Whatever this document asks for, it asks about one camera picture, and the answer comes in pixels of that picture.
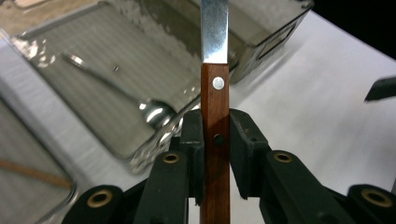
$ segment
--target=black clamp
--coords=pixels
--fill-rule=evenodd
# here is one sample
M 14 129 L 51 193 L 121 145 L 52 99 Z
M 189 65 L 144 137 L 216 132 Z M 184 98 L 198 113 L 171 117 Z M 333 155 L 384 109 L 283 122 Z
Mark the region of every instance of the black clamp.
M 160 154 L 149 178 L 122 192 L 114 186 L 86 191 L 63 224 L 178 224 L 188 222 L 188 199 L 204 198 L 205 142 L 201 112 L 183 117 L 180 137 Z M 396 223 L 396 196 L 357 185 L 341 195 L 323 187 L 295 155 L 272 150 L 251 119 L 230 111 L 231 166 L 242 198 L 260 197 L 267 224 Z

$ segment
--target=metal tray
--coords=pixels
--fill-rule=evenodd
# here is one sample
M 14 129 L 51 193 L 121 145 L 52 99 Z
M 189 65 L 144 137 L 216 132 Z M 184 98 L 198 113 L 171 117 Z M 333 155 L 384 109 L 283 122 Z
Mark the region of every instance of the metal tray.
M 156 43 L 176 39 L 164 49 L 183 61 L 184 48 L 193 59 L 201 58 L 199 0 L 112 0 L 122 15 Z M 275 59 L 306 13 L 311 0 L 230 0 L 228 64 L 230 83 L 236 84 L 254 69 L 265 69 Z M 200 61 L 192 63 L 200 68 Z
M 100 141 L 132 169 L 140 170 L 166 150 L 181 115 L 198 104 L 199 73 L 153 43 L 109 3 L 18 35 L 13 43 Z M 167 102 L 179 116 L 155 132 L 134 103 L 63 60 L 63 52 L 84 58 L 133 95 Z
M 312 6 L 309 0 L 231 1 L 231 82 L 269 64 Z M 167 149 L 182 115 L 199 103 L 196 1 L 99 2 L 15 35 L 13 43 L 102 144 L 134 172 Z M 63 52 L 83 58 L 132 95 L 165 101 L 178 116 L 154 131 L 133 103 L 67 63 Z
M 66 205 L 70 176 L 0 99 L 0 223 L 41 223 Z

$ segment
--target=brass insert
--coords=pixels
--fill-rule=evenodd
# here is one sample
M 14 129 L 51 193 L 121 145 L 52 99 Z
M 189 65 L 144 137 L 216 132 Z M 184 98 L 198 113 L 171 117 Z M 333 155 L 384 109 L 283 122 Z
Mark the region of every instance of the brass insert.
M 283 152 L 276 153 L 274 155 L 274 158 L 277 161 L 281 161 L 281 162 L 291 162 L 292 161 L 291 155 L 287 154 L 287 153 L 283 153 Z
M 393 206 L 393 201 L 386 194 L 378 191 L 376 189 L 364 189 L 361 191 L 361 196 L 367 202 L 375 204 L 380 207 L 391 207 Z
M 169 153 L 163 156 L 163 162 L 166 163 L 175 163 L 180 160 L 180 157 L 176 153 Z
M 87 201 L 87 205 L 91 208 L 98 208 L 108 204 L 113 198 L 113 193 L 108 189 L 96 191 Z

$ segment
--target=wooden stick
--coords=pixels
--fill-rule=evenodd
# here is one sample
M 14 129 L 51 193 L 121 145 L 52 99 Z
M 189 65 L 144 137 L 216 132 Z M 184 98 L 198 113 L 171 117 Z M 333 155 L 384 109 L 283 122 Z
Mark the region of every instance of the wooden stick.
M 42 180 L 42 181 L 47 182 L 51 185 L 55 185 L 55 186 L 65 188 L 65 189 L 71 189 L 71 187 L 73 185 L 73 183 L 70 179 L 63 178 L 63 177 L 60 177 L 57 175 L 47 174 L 42 171 L 38 171 L 31 167 L 20 165 L 15 162 L 12 162 L 12 161 L 0 160 L 0 168 L 15 172 L 15 173 L 18 173 L 21 175 L 27 175 L 32 178 Z
M 230 223 L 230 107 L 228 64 L 204 63 L 201 70 L 201 111 L 205 137 L 205 197 L 201 223 Z M 216 90 L 215 77 L 224 80 Z

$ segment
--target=knife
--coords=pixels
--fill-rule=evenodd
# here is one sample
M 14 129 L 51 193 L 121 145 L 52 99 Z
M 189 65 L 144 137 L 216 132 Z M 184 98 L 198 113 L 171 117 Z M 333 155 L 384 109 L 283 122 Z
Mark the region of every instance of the knife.
M 201 113 L 205 197 L 201 223 L 230 223 L 228 0 L 201 0 Z
M 364 101 L 378 101 L 394 96 L 396 96 L 396 77 L 384 77 L 373 84 Z

